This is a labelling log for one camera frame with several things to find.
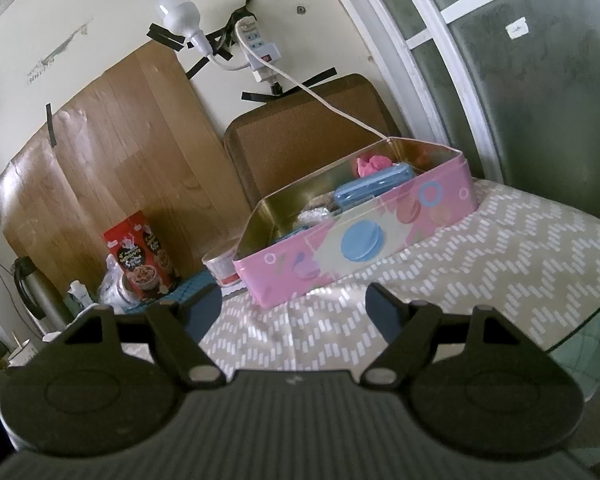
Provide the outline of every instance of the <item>pink tin box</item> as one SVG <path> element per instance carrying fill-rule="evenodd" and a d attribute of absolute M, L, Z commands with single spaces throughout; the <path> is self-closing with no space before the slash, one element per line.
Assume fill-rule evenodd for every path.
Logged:
<path fill-rule="evenodd" d="M 272 245 L 293 230 L 309 200 L 356 179 L 356 159 L 373 155 L 408 162 L 417 176 Z M 462 152 L 414 139 L 383 139 L 260 200 L 240 238 L 235 269 L 258 304 L 271 308 L 413 245 L 476 208 Z M 374 250 L 367 251 L 370 257 L 363 250 L 356 260 L 347 259 L 343 237 L 355 238 L 360 228 L 369 226 L 374 237 Z"/>

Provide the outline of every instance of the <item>wall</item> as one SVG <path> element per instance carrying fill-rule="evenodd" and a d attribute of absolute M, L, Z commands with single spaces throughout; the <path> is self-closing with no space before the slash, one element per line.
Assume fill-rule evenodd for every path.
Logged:
<path fill-rule="evenodd" d="M 45 105 L 57 109 L 104 70 L 143 44 L 156 20 L 155 0 L 16 0 L 0 17 L 0 172 L 45 121 Z M 226 22 L 244 0 L 194 0 L 202 28 Z M 305 15 L 296 6 L 306 7 Z M 251 9 L 261 31 L 276 41 L 280 67 L 299 80 L 335 66 L 341 75 L 358 72 L 371 80 L 404 129 L 395 103 L 362 39 L 338 0 L 254 0 Z M 199 55 L 184 50 L 179 58 L 189 69 Z M 229 122 L 254 104 L 240 93 L 267 91 L 247 71 L 222 72 L 205 67 L 194 88 L 222 134 Z M 286 89 L 289 84 L 283 82 Z M 0 260 L 13 261 L 0 232 Z M 0 282 L 0 323 L 9 332 L 22 328 Z"/>

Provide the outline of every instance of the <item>red cereal box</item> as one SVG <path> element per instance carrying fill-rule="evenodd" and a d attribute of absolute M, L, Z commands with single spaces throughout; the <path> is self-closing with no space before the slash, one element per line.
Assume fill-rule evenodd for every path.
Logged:
<path fill-rule="evenodd" d="M 142 211 L 112 227 L 102 237 L 141 301 L 161 298 L 176 287 L 178 273 Z"/>

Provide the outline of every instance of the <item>pink cloth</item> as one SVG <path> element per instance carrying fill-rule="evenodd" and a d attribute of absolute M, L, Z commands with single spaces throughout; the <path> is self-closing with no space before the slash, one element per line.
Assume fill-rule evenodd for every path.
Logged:
<path fill-rule="evenodd" d="M 386 170 L 392 166 L 392 161 L 387 156 L 374 155 L 369 159 L 369 162 L 362 158 L 357 158 L 358 176 L 369 176 L 377 173 L 380 170 Z"/>

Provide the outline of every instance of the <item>white door frame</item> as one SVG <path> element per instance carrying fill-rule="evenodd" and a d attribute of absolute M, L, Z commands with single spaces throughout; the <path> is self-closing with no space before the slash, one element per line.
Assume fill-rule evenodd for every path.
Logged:
<path fill-rule="evenodd" d="M 485 176 L 502 182 L 489 123 L 468 68 L 447 25 L 495 0 L 458 0 L 439 9 L 433 0 L 412 0 L 427 28 L 405 40 L 382 0 L 340 0 L 355 22 L 414 136 L 448 144 L 440 114 L 410 51 L 434 40 L 456 87 Z"/>

